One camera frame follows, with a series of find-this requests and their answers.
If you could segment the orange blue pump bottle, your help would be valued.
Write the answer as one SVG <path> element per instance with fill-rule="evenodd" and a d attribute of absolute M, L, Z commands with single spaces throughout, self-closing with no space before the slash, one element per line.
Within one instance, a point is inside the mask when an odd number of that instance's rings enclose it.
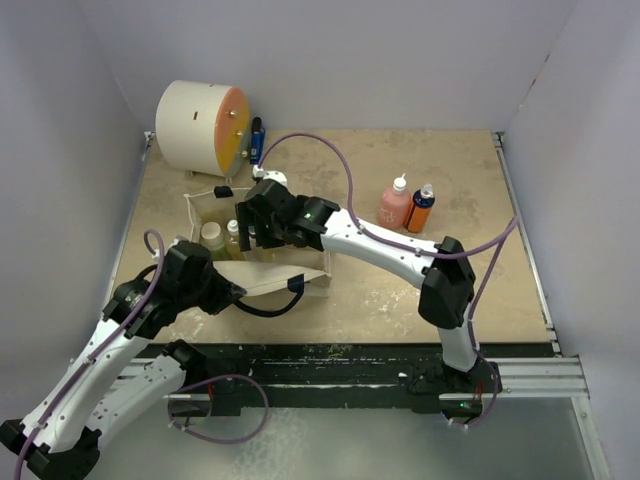
<path fill-rule="evenodd" d="M 435 193 L 431 184 L 427 183 L 416 190 L 412 195 L 411 205 L 405 218 L 405 229 L 410 233 L 420 233 L 434 204 Z"/>

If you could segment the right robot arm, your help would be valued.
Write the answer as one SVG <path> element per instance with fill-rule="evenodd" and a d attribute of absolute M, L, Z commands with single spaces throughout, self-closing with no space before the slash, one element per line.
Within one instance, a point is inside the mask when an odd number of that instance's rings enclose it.
<path fill-rule="evenodd" d="M 467 320 L 475 274 L 458 240 L 434 243 L 394 232 L 389 240 L 376 240 L 365 233 L 369 224 L 347 209 L 320 197 L 295 196 L 275 180 L 254 185 L 236 204 L 236 215 L 243 251 L 251 248 L 253 232 L 263 249 L 287 245 L 338 253 L 405 280 L 420 292 L 419 315 L 438 330 L 446 383 L 467 391 L 479 381 L 477 344 Z"/>

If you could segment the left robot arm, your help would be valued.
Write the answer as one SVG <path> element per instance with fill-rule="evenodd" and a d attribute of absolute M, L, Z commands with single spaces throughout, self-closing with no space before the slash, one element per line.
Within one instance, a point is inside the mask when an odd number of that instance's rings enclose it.
<path fill-rule="evenodd" d="M 102 448 L 157 400 L 204 384 L 204 355 L 176 340 L 129 383 L 113 386 L 180 313 L 198 308 L 216 315 L 246 293 L 197 243 L 179 240 L 155 257 L 114 290 L 90 340 L 47 397 L 24 418 L 2 424 L 1 442 L 18 457 L 14 478 L 29 469 L 39 479 L 83 479 Z"/>

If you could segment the beige canvas bag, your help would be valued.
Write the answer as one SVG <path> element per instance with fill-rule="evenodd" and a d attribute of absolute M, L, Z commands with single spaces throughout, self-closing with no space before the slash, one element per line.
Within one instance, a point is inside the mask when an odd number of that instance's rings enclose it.
<path fill-rule="evenodd" d="M 204 193 L 186 194 L 189 238 L 199 241 L 201 227 L 210 221 L 226 227 L 236 218 L 236 204 L 243 201 L 248 192 L 246 187 L 222 186 Z M 288 281 L 299 276 L 305 281 L 307 295 L 327 297 L 332 279 L 331 255 L 310 248 L 263 250 L 252 246 L 243 260 L 216 261 L 214 266 L 226 279 L 243 287 L 249 297 L 284 290 Z"/>

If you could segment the green bottle cream cap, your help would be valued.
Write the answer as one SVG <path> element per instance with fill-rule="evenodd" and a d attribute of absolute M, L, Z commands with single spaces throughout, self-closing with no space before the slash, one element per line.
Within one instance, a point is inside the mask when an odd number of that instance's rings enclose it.
<path fill-rule="evenodd" d="M 207 222 L 201 227 L 200 243 L 209 250 L 212 260 L 226 261 L 231 259 L 226 249 L 224 231 L 219 223 Z"/>

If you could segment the yellow bottle white cap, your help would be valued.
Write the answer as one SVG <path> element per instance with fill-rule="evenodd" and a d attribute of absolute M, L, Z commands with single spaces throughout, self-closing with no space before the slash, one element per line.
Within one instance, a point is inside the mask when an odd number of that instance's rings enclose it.
<path fill-rule="evenodd" d="M 226 249 L 233 260 L 244 261 L 245 255 L 240 248 L 239 223 L 232 219 L 227 223 Z"/>

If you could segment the pink pump bottle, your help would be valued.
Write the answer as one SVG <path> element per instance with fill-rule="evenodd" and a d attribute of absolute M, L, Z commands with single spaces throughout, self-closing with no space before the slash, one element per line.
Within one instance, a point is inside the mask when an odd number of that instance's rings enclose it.
<path fill-rule="evenodd" d="M 395 230 L 404 224 L 411 205 L 411 193 L 408 190 L 406 175 L 402 174 L 384 190 L 377 213 L 378 224 L 386 229 Z"/>

